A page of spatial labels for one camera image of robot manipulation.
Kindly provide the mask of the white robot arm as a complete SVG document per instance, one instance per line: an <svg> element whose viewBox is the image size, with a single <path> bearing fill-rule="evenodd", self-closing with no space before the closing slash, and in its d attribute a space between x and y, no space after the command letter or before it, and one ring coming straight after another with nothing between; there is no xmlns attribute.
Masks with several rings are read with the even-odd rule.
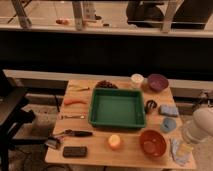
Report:
<svg viewBox="0 0 213 171"><path fill-rule="evenodd" d="M213 137L213 107L199 108L182 127L183 141L178 146L177 156L188 156L193 150L193 144L202 143L209 136Z"/></svg>

